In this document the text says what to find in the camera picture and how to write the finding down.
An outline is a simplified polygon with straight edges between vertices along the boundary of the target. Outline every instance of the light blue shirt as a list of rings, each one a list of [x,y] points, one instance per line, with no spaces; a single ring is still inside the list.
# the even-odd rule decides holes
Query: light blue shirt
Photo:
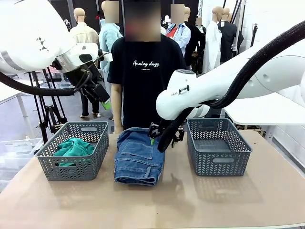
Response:
[[[176,25],[176,23],[170,24],[170,26],[166,30],[166,34],[168,34],[170,31],[172,31],[172,29],[174,28],[175,25]],[[178,43],[178,45],[182,51],[183,57],[185,54],[186,45],[189,43],[190,38],[191,38],[191,30],[185,25],[185,23],[180,23],[178,25],[178,29],[173,37],[173,40]]]
[[[99,35],[100,49],[105,52],[111,52],[113,43],[121,38],[120,27],[114,23],[105,23],[105,19],[101,20],[101,32]],[[109,73],[108,61],[101,61],[101,70],[108,74]]]

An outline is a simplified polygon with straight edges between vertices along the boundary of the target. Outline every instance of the table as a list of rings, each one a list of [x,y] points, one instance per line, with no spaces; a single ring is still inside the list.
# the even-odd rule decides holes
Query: table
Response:
[[[18,82],[26,84],[26,85],[31,85],[31,82],[29,80],[18,80]],[[0,104],[3,104],[5,102],[17,97],[18,103],[19,103],[19,106],[20,106],[20,109],[21,109],[21,112],[22,112],[22,116],[23,117],[28,116],[27,111],[24,107],[23,100],[22,100],[22,96],[27,96],[26,93],[23,93],[23,92],[20,92],[16,89],[8,87],[7,85],[5,85],[3,83],[0,83],[0,90],[1,90]]]
[[[236,99],[222,109],[220,117],[224,117],[225,113],[235,124],[268,126],[265,135],[268,142],[272,141],[277,125],[305,124],[305,108],[278,93]]]
[[[166,152],[157,187],[113,180],[117,135],[93,181],[48,182],[33,158],[0,194],[5,229],[268,229],[305,225],[305,179],[255,131],[243,177],[198,177],[187,136]]]

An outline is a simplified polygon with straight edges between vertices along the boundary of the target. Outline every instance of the beige jacket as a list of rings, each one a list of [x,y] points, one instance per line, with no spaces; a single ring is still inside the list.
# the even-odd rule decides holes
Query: beige jacket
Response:
[[[77,26],[70,30],[73,38],[77,43],[98,43],[99,35],[97,32],[89,27],[86,23],[80,22]]]

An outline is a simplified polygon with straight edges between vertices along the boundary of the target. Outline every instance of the gray plastic basket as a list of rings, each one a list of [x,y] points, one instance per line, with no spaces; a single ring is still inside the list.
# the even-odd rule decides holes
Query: gray plastic basket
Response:
[[[89,156],[53,156],[63,141],[76,137],[95,146]],[[49,181],[93,180],[96,178],[109,146],[108,122],[69,122],[36,154]],[[60,163],[75,166],[61,167]]]
[[[188,119],[187,126],[187,146],[196,175],[244,175],[252,148],[229,119]]]

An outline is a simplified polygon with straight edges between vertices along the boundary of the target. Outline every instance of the shoe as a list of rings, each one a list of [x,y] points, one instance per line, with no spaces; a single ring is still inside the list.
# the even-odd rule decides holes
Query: shoe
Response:
[[[93,116],[97,117],[97,118],[100,118],[101,117],[101,113],[94,113],[92,112]]]
[[[87,118],[89,115],[81,115],[80,118]]]

